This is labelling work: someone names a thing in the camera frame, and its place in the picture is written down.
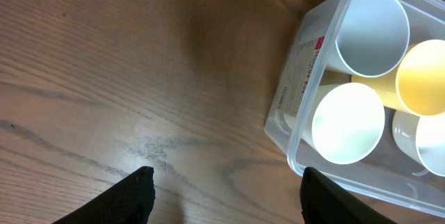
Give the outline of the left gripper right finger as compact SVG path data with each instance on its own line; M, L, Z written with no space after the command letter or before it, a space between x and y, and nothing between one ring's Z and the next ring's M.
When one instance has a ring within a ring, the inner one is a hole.
M300 186L306 224L394 224L312 167L304 170Z

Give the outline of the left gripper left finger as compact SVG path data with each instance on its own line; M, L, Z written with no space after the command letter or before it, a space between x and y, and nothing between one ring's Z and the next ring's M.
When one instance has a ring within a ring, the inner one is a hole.
M142 166L54 224L147 224L154 208L154 169Z

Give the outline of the white plastic cup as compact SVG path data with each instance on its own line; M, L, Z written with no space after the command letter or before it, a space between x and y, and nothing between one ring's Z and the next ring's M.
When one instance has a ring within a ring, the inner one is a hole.
M331 163L362 160L380 141L385 110L379 95L361 83L319 86L302 139Z

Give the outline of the white plastic bowl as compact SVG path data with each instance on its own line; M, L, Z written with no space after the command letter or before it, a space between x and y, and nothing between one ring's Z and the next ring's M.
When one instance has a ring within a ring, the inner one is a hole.
M396 111L392 134L403 153L432 174L444 176L444 114L419 117Z

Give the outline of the yellow plastic cup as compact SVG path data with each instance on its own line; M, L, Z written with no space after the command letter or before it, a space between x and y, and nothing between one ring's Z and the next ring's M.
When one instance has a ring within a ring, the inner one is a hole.
M380 96L384 106L417 116L444 113L444 41L411 45L400 64L381 77L353 75Z

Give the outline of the grey plastic cup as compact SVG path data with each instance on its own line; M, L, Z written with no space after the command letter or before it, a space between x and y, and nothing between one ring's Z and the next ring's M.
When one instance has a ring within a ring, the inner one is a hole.
M409 19L398 0L351 0L327 69L381 77L400 64L409 41Z

